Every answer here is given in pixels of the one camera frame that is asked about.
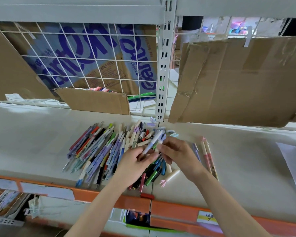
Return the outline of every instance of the right hand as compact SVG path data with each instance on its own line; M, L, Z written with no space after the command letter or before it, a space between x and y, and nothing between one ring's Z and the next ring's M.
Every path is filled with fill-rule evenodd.
M192 182L198 174L206 171L185 141L170 136L163 141L162 145L158 145L157 149L162 153L166 163L172 164L172 161L174 161L186 178Z

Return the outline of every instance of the green pen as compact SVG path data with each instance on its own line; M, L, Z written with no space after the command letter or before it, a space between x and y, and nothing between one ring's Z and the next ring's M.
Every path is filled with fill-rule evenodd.
M146 180L145 185L149 185L150 182L152 181L152 179L157 175L158 171L159 171L160 167L158 169L156 169L152 175L150 175L150 177L148 178L148 180Z

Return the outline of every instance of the shelf label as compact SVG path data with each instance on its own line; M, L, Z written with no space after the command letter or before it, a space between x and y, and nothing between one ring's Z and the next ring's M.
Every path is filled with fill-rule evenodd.
M199 211L197 222L218 225L217 220L214 218L213 213L207 211Z

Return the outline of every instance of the white shelf surface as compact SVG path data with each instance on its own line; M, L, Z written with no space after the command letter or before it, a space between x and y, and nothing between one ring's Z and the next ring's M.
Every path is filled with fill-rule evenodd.
M296 0L177 0L178 16L296 18Z
M62 169L79 136L94 123L127 125L139 118L0 103L0 175L74 187L81 171ZM151 194L151 185L143 192ZM138 191L124 194L139 196Z
M296 145L296 132L166 121L163 125L191 143L200 135L207 138L220 183L251 215L296 223L296 186L276 145ZM164 188L161 179L154 183L155 200L208 208L182 172Z
M73 187L79 173L61 172L72 143L95 122L135 123L148 118L68 109L0 104L0 175ZM296 223L296 187L275 142L296 145L296 132L253 127L161 123L179 138L210 144L221 184L251 214ZM182 173L160 188L156 200L207 207ZM151 193L151 185L144 189ZM138 196L137 191L126 195Z
M159 24L160 0L0 0L0 21Z

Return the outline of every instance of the hand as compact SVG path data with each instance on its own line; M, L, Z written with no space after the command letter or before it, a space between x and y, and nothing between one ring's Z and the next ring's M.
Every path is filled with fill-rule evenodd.
M117 180L125 189L134 184L135 181L142 175L145 169L157 159L159 153L154 153L153 150L148 151L148 155L145 159L137 161L138 155L140 155L146 146L129 149L126 151L112 178Z
M186 178L192 182L199 173L206 171L185 141L170 136L163 141L162 145L158 145L157 149L168 164L172 164L174 161Z

